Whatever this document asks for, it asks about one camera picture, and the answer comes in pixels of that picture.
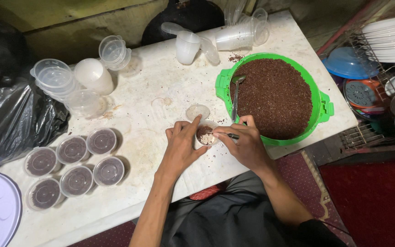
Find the person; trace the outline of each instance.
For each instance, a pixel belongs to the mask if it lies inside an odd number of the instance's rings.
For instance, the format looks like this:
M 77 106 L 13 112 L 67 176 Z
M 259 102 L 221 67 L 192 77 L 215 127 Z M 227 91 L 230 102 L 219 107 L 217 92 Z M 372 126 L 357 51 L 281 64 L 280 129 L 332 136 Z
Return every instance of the person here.
M 165 131 L 168 145 L 155 173 L 130 247 L 346 246 L 305 205 L 279 175 L 251 115 L 213 130 L 240 163 L 250 169 L 231 179 L 226 191 L 207 200 L 171 203 L 173 187 L 210 148 L 193 149 L 201 115 Z M 239 135 L 235 143 L 226 135 Z

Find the stack of plastic cups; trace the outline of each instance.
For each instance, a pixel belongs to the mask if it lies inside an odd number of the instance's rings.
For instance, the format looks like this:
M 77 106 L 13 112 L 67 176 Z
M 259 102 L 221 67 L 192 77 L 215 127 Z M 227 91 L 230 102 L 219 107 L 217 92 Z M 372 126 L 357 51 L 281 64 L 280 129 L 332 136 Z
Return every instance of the stack of plastic cups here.
M 191 64 L 200 48 L 200 37 L 192 32 L 180 31 L 176 38 L 176 59 Z
M 130 61 L 131 50 L 121 36 L 111 35 L 104 38 L 98 47 L 102 63 L 110 70 L 121 70 Z
M 111 74 L 97 59 L 81 60 L 75 66 L 74 75 L 83 86 L 100 95 L 109 95 L 114 90 Z
M 82 89 L 69 94 L 64 104 L 72 115 L 89 117 L 99 113 L 100 95 L 90 89 Z
M 252 18 L 238 25 L 226 27 L 216 33 L 218 51 L 250 47 L 254 43 L 254 23 Z
M 80 90 L 80 84 L 74 80 L 69 66 L 57 59 L 40 60 L 30 70 L 30 74 L 36 78 L 36 86 L 60 102 L 68 94 Z

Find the white table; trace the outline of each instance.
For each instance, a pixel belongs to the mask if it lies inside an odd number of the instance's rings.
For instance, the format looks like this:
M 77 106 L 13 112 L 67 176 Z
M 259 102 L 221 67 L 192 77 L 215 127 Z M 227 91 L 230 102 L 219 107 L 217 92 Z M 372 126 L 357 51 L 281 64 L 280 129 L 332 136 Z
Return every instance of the white table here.
M 295 60 L 309 71 L 335 107 L 335 115 L 328 122 L 320 123 L 302 142 L 269 148 L 269 154 L 276 159 L 354 127 L 357 121 L 290 13 L 272 14 L 269 20 L 269 40 L 248 54 L 272 52 Z M 199 35 L 214 42 L 214 33 L 218 30 L 220 28 Z M 118 87 L 106 97 L 107 113 L 92 119 L 72 117 L 69 121 L 69 132 L 73 135 L 86 137 L 95 128 L 104 126 L 121 133 L 119 147 L 112 155 L 127 160 L 129 171 L 117 187 L 96 187 L 84 198 L 67 199 L 43 214 L 25 205 L 25 193 L 37 179 L 24 174 L 23 160 L 0 167 L 0 172 L 19 185 L 23 196 L 21 223 L 9 246 L 65 247 L 138 217 L 167 147 L 165 129 L 172 127 L 175 121 L 185 120 L 185 110 L 196 103 L 208 106 L 210 120 L 224 119 L 221 125 L 230 124 L 230 116 L 224 102 L 216 97 L 214 85 L 220 70 L 234 65 L 228 61 L 233 53 L 220 52 L 221 63 L 215 66 L 202 53 L 193 64 L 182 65 L 176 60 L 175 52 L 175 39 L 132 50 L 129 65 L 118 72 Z M 57 138 L 50 147 L 56 147 L 67 135 Z M 92 167 L 102 158 L 91 156 L 83 164 Z M 69 168 L 64 166 L 57 175 Z M 173 201 L 247 170 L 218 143 L 181 175 Z

